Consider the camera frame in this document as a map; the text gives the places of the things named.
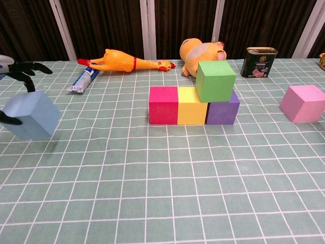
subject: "toothpaste tube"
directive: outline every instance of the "toothpaste tube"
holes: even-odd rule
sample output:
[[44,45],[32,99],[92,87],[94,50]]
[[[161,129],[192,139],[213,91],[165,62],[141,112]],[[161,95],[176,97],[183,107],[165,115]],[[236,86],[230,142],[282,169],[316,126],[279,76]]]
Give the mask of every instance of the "toothpaste tube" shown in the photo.
[[83,93],[89,84],[95,79],[99,70],[87,67],[78,79],[70,86],[67,91],[74,93]]

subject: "yellow rubber chicken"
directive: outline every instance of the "yellow rubber chicken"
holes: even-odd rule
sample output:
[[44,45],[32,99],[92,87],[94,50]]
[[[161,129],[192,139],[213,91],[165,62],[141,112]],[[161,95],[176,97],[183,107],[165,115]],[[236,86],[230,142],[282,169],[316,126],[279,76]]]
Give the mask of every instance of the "yellow rubber chicken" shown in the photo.
[[98,59],[78,59],[78,63],[101,71],[125,71],[158,69],[168,71],[175,65],[167,60],[157,62],[143,60],[122,51],[106,49],[104,57]]

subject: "red cube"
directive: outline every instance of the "red cube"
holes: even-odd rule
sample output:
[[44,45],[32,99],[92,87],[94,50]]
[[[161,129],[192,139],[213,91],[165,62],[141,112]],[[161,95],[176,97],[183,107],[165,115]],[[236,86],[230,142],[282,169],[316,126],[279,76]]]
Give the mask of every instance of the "red cube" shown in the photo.
[[176,125],[178,91],[176,86],[153,86],[149,94],[149,122],[152,125]]

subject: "foam block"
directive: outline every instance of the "foam block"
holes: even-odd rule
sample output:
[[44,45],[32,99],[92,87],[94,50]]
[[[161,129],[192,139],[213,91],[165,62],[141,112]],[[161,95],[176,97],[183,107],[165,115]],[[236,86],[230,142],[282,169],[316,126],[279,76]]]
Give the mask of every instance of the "foam block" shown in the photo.
[[195,87],[178,88],[178,125],[204,125],[208,103],[201,103]]
[[22,125],[3,124],[20,139],[51,137],[59,119],[59,110],[43,91],[12,96],[3,108],[10,117],[16,117]]
[[228,102],[236,74],[227,61],[199,62],[196,89],[203,103]]
[[210,103],[207,125],[233,125],[239,108],[239,99],[233,90],[229,102]]
[[178,92],[176,86],[153,86],[149,95],[149,122],[153,125],[176,125]]
[[325,93],[315,85],[289,86],[280,109],[293,123],[318,121],[325,111]]

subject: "black can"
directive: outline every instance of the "black can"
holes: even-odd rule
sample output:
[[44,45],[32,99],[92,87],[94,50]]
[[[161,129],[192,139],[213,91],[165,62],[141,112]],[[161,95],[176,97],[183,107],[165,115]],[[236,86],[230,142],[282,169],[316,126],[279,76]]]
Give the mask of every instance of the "black can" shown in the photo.
[[266,78],[278,54],[273,47],[248,47],[240,74],[246,78]]

